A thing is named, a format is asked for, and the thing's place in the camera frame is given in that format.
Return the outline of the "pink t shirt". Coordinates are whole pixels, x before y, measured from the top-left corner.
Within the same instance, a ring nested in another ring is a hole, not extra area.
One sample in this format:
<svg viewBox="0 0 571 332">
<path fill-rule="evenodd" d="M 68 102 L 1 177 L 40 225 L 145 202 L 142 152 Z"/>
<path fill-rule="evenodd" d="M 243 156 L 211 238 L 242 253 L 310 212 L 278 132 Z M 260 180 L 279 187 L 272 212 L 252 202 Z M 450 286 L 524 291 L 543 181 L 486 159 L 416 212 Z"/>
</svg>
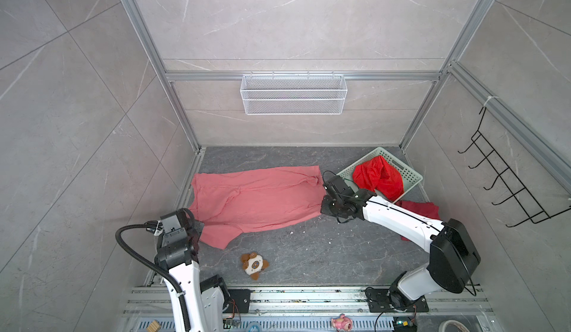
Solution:
<svg viewBox="0 0 571 332">
<path fill-rule="evenodd" d="M 242 233 L 282 229 L 318 217 L 325 195 L 317 165 L 197 174 L 190 211 L 200 241 L 224 250 Z"/>
</svg>

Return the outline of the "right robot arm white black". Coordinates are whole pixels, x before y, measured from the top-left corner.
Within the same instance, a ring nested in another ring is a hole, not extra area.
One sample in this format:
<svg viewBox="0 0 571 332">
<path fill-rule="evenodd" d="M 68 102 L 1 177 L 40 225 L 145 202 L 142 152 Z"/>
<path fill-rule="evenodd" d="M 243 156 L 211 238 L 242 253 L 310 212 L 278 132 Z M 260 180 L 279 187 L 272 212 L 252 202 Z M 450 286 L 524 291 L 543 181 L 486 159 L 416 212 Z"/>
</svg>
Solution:
<svg viewBox="0 0 571 332">
<path fill-rule="evenodd" d="M 339 223 L 360 219 L 378 224 L 429 254 L 428 263 L 402 273 L 391 284 L 383 298 L 388 308 L 405 311 L 439 290 L 477 294 L 472 275 L 481 257 L 463 223 L 423 217 L 367 189 L 355 192 L 338 175 L 326 180 L 324 189 L 322 214 L 335 217 Z"/>
</svg>

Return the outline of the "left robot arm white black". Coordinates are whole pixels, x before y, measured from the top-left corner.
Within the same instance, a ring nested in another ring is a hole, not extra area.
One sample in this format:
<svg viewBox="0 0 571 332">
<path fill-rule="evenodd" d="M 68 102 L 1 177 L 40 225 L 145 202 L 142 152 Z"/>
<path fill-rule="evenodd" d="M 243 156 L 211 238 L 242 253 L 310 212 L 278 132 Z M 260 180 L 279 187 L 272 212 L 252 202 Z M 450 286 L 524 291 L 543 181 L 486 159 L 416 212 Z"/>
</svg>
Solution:
<svg viewBox="0 0 571 332">
<path fill-rule="evenodd" d="M 200 281 L 199 232 L 193 214 L 178 209 L 161 217 L 162 241 L 155 263 L 167 272 L 166 286 L 176 331 L 222 331 L 229 294 L 215 275 Z"/>
</svg>

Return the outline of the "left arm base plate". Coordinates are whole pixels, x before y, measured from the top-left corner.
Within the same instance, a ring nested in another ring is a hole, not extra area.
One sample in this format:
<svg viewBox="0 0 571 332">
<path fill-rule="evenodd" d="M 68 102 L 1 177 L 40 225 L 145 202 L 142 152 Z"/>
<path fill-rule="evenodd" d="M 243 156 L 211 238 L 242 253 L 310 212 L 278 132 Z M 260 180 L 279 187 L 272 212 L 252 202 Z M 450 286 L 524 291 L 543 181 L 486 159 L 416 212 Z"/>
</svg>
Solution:
<svg viewBox="0 0 571 332">
<path fill-rule="evenodd" d="M 247 314 L 251 304 L 252 291 L 249 289 L 230 289 L 224 292 L 224 314 Z"/>
</svg>

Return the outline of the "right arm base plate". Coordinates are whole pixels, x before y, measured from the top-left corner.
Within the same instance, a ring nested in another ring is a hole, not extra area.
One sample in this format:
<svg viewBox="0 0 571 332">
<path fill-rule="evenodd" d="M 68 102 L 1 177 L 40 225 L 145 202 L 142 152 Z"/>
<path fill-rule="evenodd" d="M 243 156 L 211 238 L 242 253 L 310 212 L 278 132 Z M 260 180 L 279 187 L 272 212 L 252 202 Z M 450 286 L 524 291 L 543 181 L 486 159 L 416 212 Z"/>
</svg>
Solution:
<svg viewBox="0 0 571 332">
<path fill-rule="evenodd" d="M 427 313 L 429 311 L 424 296 L 416 301 L 411 301 L 398 290 L 374 287 L 367 287 L 364 293 L 372 313 Z"/>
</svg>

